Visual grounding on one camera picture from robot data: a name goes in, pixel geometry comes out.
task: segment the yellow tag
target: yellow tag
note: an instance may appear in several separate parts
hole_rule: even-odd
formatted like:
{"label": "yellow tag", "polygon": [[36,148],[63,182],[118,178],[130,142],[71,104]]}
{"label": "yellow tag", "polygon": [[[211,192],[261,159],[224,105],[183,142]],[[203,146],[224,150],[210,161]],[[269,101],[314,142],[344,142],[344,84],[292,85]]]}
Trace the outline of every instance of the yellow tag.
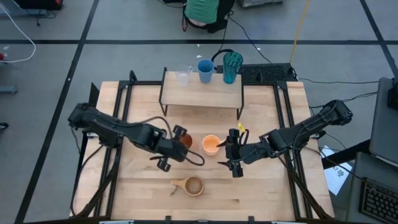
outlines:
{"label": "yellow tag", "polygon": [[243,132],[243,133],[246,132],[246,129],[244,128],[244,126],[240,122],[238,124],[238,128],[239,128],[239,130],[241,130],[241,132]]}

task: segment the wooden surface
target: wooden surface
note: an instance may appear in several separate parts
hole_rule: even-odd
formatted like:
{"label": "wooden surface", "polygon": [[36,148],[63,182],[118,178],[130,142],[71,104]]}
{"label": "wooden surface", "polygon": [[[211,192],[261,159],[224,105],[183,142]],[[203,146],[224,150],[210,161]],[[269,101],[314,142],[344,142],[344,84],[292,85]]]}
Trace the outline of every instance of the wooden surface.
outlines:
{"label": "wooden surface", "polygon": [[187,86],[177,81],[175,72],[166,72],[162,104],[184,106],[210,106],[218,108],[242,107],[242,82],[237,75],[235,82],[226,84],[223,74],[213,74],[211,82],[202,83],[199,73],[192,72]]}
{"label": "wooden surface", "polygon": [[[117,82],[102,84],[97,104],[100,111],[112,114],[117,86]],[[129,122],[162,116],[157,101],[159,89],[160,86],[133,87]],[[250,129],[248,142],[255,142],[259,140],[258,136],[279,128],[274,92],[270,86],[245,86],[244,91],[246,106],[240,122]],[[289,96],[295,122],[309,117],[303,83],[289,83]],[[257,221],[294,220],[287,172],[278,159],[243,164],[244,177],[233,179],[225,166],[216,163],[226,160],[224,150],[213,157],[205,156],[201,151],[200,142],[206,135],[214,134],[224,139],[229,128],[237,127],[235,110],[189,106],[173,106],[169,110],[166,118],[170,125],[179,124],[188,130],[193,138],[191,150],[203,155],[206,164],[197,167],[186,161],[169,160],[172,165],[170,172],[162,172],[156,167],[156,161],[149,160],[153,154],[137,149],[125,139],[112,219],[164,220],[166,215],[171,215],[173,220],[247,220],[248,216],[255,216]],[[161,121],[151,123],[165,128]],[[318,147],[314,140],[308,146]],[[98,140],[90,139],[85,158],[97,147]],[[98,188],[104,152],[102,150],[95,155],[81,174],[74,202],[76,212],[85,206]],[[301,154],[308,189],[325,211],[334,216],[319,155],[309,150],[303,150]],[[204,180],[205,189],[201,196],[188,196],[181,188],[176,189],[170,184],[173,179],[192,175]],[[104,214],[107,201],[108,192],[104,195],[101,214]],[[303,206],[300,209],[304,217]]]}

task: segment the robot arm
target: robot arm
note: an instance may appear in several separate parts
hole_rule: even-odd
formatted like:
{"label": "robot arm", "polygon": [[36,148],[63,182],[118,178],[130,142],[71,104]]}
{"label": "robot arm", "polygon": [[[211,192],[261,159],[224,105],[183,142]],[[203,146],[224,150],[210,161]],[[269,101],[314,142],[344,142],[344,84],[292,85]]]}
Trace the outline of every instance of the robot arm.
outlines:
{"label": "robot arm", "polygon": [[318,133],[328,125],[345,125],[351,121],[352,112],[341,100],[333,100],[323,106],[322,110],[312,117],[291,128],[280,128],[260,136],[260,142],[239,144],[229,141],[239,137],[239,131],[229,130],[226,145],[227,162],[219,162],[227,166],[233,177],[242,177],[243,171],[240,162],[251,164],[263,158],[275,158],[289,149],[303,148],[310,136]]}
{"label": "robot arm", "polygon": [[77,104],[68,121],[72,128],[83,128],[96,133],[99,136],[99,143],[104,146],[118,147],[121,144],[120,136],[124,136],[140,149],[161,154],[162,156],[151,159],[158,159],[157,167],[165,172],[170,169],[168,158],[183,162],[187,157],[187,148],[178,141],[187,130],[177,125],[173,130],[175,133],[173,139],[166,139],[164,129],[147,123],[127,123],[99,112],[86,103]]}

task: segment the green shirt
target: green shirt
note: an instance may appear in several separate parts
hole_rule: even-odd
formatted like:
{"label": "green shirt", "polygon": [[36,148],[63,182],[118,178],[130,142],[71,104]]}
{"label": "green shirt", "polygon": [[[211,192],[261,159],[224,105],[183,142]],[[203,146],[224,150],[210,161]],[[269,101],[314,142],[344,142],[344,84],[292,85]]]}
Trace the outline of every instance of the green shirt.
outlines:
{"label": "green shirt", "polygon": [[188,0],[185,15],[189,19],[212,24],[217,20],[218,3],[219,0]]}

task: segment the blue cup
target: blue cup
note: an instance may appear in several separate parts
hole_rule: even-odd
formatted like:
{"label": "blue cup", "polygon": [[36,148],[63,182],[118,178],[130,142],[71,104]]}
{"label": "blue cup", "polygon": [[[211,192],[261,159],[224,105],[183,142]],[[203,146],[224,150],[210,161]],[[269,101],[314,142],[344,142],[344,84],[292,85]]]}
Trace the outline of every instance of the blue cup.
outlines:
{"label": "blue cup", "polygon": [[209,83],[214,71],[214,63],[211,60],[203,59],[198,63],[199,77],[202,83]]}

